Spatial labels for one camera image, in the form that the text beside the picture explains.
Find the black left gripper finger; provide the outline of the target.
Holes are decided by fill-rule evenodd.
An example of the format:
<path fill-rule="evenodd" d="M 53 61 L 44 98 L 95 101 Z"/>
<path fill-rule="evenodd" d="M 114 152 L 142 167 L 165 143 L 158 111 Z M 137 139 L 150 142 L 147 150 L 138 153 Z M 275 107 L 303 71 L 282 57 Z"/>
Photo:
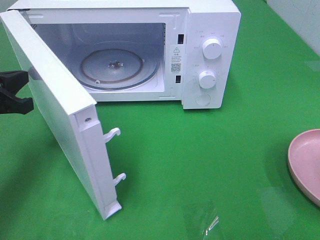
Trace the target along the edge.
<path fill-rule="evenodd" d="M 27 114 L 34 110 L 31 97 L 19 98 L 8 90 L 0 89 L 0 113 L 1 114 Z"/>
<path fill-rule="evenodd" d="M 29 82 L 29 74 L 24 70 L 2 71 L 0 87 L 14 96 Z"/>

